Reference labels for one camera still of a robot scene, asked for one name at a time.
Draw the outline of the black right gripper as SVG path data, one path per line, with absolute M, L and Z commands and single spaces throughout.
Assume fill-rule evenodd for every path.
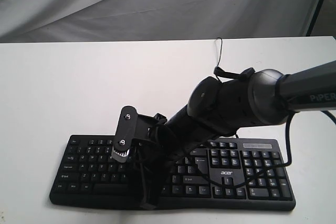
M 178 148 L 166 122 L 167 118 L 159 113 L 153 117 L 139 115 L 137 119 L 128 180 L 131 190 L 143 190 L 140 207 L 144 210 L 157 206 L 173 165 L 171 152 Z

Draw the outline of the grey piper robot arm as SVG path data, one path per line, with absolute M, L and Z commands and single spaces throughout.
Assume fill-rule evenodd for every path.
M 335 62 L 302 72 L 215 68 L 171 119 L 135 111 L 128 142 L 135 148 L 130 191 L 140 207 L 292 209 L 295 200 L 280 156 L 264 154 L 259 140 L 231 144 L 221 139 L 243 127 L 289 126 L 301 111 L 335 109 Z

